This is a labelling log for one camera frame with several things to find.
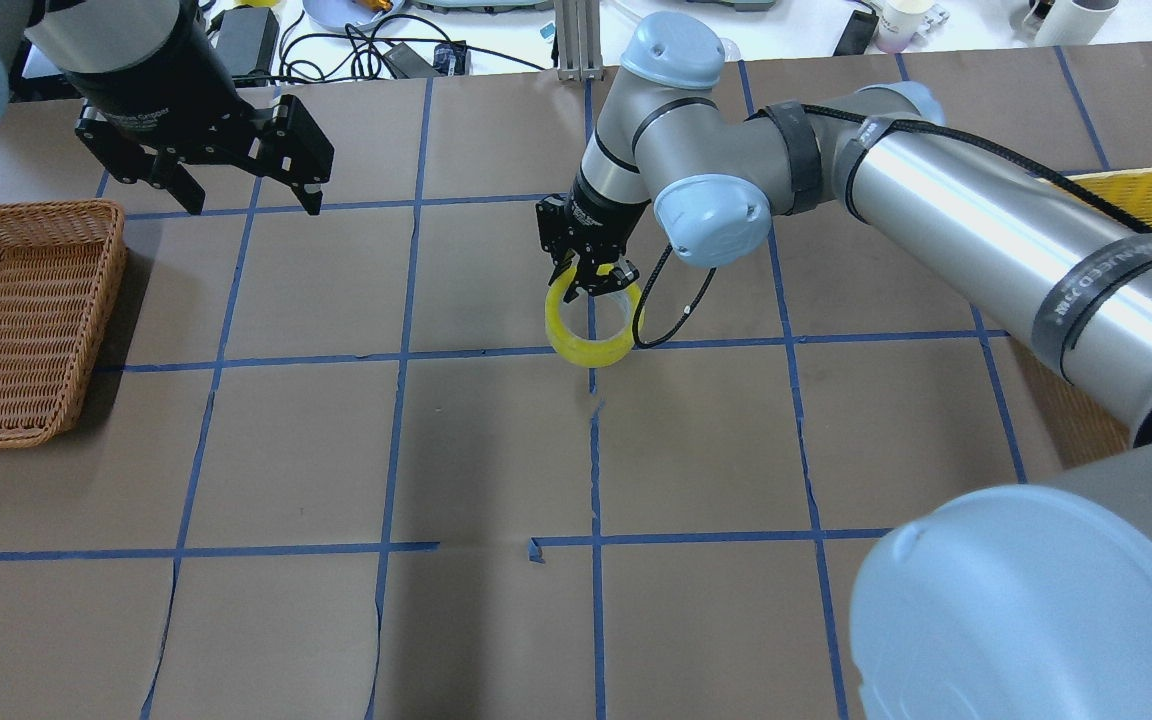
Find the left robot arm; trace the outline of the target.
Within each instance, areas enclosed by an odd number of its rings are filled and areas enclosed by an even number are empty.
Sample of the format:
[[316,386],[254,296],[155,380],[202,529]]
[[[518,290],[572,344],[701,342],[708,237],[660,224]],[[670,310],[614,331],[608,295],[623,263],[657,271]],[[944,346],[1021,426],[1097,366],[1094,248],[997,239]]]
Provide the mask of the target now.
[[168,192],[200,214],[192,165],[225,165],[323,209],[334,147],[297,97],[238,96],[192,1],[0,1],[0,120],[20,44],[41,50],[86,106],[76,136],[111,179]]

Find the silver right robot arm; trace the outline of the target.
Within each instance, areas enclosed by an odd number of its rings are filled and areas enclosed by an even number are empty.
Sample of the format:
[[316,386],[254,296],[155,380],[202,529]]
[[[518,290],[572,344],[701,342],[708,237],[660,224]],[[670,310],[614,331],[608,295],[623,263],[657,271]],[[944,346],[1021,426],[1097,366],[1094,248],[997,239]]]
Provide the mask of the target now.
[[929,211],[776,219],[676,341],[545,350],[530,199],[607,94],[539,74],[291,88],[342,209],[132,218],[119,546],[174,609],[131,719],[861,719],[847,606],[890,526],[1062,467]]

